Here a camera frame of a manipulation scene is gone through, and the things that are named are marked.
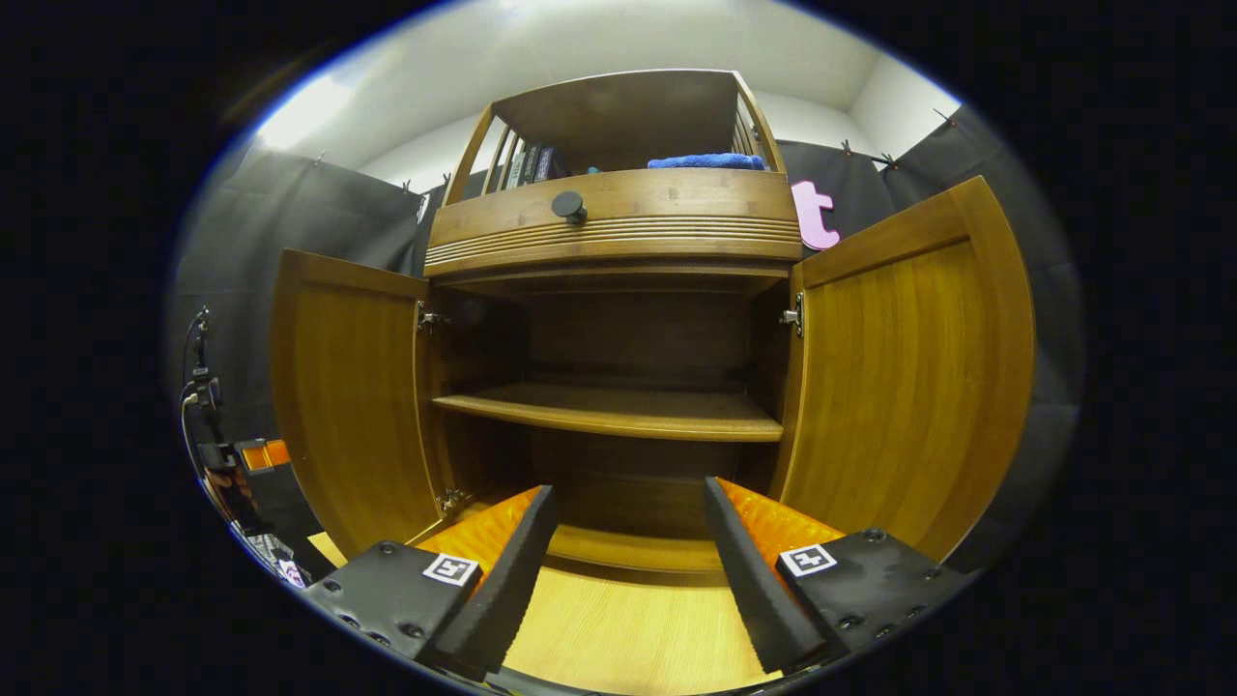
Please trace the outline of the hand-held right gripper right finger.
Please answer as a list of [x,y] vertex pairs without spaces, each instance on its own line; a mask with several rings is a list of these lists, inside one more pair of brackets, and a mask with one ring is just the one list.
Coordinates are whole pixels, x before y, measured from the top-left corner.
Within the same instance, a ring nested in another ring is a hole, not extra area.
[[792,674],[871,651],[974,582],[889,532],[844,534],[732,481],[704,511],[761,666]]

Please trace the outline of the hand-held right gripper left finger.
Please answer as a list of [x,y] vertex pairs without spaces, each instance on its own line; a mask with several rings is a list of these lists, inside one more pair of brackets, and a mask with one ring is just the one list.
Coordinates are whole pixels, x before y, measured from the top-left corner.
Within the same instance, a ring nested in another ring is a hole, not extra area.
[[558,524],[555,490],[538,485],[416,545],[375,543],[306,603],[402,661],[482,682],[506,660]]

